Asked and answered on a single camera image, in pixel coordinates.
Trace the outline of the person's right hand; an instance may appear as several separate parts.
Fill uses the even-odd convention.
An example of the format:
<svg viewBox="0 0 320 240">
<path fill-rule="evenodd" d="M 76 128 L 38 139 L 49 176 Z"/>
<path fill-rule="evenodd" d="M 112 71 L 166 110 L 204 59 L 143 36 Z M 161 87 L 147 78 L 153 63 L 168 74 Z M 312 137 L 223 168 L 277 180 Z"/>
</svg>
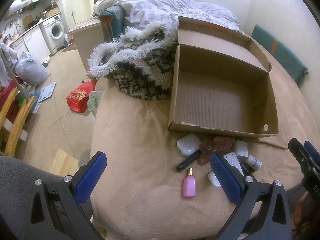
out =
<svg viewBox="0 0 320 240">
<path fill-rule="evenodd" d="M 312 223 L 313 200 L 308 192 L 299 199 L 291 214 L 292 239 L 300 239 Z"/>
</svg>

